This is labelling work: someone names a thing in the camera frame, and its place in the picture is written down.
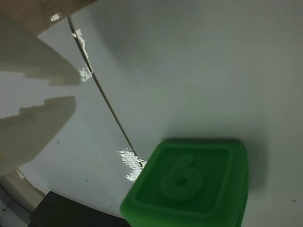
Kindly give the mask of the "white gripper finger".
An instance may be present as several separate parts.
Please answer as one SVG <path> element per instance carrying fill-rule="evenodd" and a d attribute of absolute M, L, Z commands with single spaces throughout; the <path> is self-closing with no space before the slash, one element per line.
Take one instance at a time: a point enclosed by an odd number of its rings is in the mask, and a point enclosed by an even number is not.
<path fill-rule="evenodd" d="M 0 120 L 0 174 L 33 160 L 69 121 L 76 110 L 74 96 L 46 99 L 43 105 L 21 108 Z"/>
<path fill-rule="evenodd" d="M 78 86 L 78 71 L 17 21 L 0 14 L 0 70 L 47 79 L 51 86 Z"/>

